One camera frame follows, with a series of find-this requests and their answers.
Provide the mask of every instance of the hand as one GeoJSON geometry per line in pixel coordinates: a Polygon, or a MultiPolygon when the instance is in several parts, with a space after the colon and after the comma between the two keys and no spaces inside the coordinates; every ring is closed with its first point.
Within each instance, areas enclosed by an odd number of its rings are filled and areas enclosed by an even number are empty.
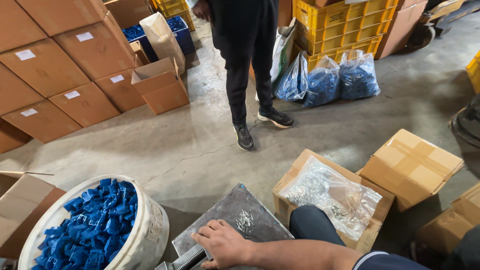
{"type": "Polygon", "coordinates": [[[198,2],[192,7],[192,12],[199,19],[206,20],[207,22],[212,21],[210,7],[208,6],[207,0],[198,0],[198,2]]]}
{"type": "Polygon", "coordinates": [[[248,260],[248,252],[253,245],[224,220],[209,221],[198,233],[192,233],[192,238],[212,254],[213,260],[202,263],[204,269],[242,265],[248,260]]]}

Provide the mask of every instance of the sleeve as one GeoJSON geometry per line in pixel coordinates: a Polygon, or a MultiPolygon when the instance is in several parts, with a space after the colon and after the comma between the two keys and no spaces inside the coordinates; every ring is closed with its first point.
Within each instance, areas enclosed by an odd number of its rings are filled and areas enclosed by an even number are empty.
{"type": "Polygon", "coordinates": [[[198,2],[198,0],[185,0],[187,2],[187,5],[192,8],[195,6],[195,4],[198,2]]]}
{"type": "Polygon", "coordinates": [[[429,270],[428,268],[395,254],[383,251],[372,251],[363,255],[353,270],[429,270]]]}

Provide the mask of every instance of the metal plate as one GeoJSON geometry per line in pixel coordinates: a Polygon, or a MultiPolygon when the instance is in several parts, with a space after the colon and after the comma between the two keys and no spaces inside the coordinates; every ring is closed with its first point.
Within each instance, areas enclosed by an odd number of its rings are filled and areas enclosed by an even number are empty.
{"type": "MultiPolygon", "coordinates": [[[[292,234],[268,211],[257,197],[244,184],[239,183],[185,231],[173,239],[172,244],[177,254],[182,256],[197,244],[190,235],[198,232],[198,229],[205,226],[210,220],[223,219],[238,231],[235,220],[239,218],[242,210],[252,211],[255,230],[249,235],[251,237],[249,240],[260,243],[293,239],[292,234]]],[[[232,269],[251,270],[256,268],[235,267],[232,269]]]]}

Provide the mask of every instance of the white plastic bucket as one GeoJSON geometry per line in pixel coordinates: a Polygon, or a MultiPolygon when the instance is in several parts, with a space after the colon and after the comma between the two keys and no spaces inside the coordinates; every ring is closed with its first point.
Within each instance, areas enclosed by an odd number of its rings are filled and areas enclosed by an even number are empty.
{"type": "Polygon", "coordinates": [[[100,180],[116,178],[118,182],[133,184],[138,196],[138,210],[135,223],[127,241],[105,270],[150,270],[157,266],[167,246],[169,223],[165,210],[145,194],[135,180],[125,175],[108,174],[87,180],[63,195],[40,218],[22,249],[18,269],[30,270],[36,265],[34,259],[41,255],[37,247],[45,240],[43,231],[59,226],[70,213],[63,208],[69,200],[79,197],[83,191],[96,188],[100,180]]]}

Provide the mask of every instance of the bag of blue plastic parts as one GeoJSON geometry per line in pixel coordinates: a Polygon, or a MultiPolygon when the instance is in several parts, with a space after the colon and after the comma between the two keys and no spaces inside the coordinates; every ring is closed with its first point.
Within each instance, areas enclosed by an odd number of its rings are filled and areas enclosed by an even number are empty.
{"type": "Polygon", "coordinates": [[[377,96],[377,84],[373,55],[354,49],[343,53],[340,62],[340,96],[342,99],[357,99],[377,96]]]}
{"type": "Polygon", "coordinates": [[[324,56],[308,73],[308,89],[302,107],[316,107],[340,97],[340,67],[333,59],[324,56]]]}
{"type": "Polygon", "coordinates": [[[274,94],[277,98],[285,101],[296,101],[303,99],[307,93],[307,60],[306,51],[298,54],[295,61],[288,67],[275,88],[274,94]]]}

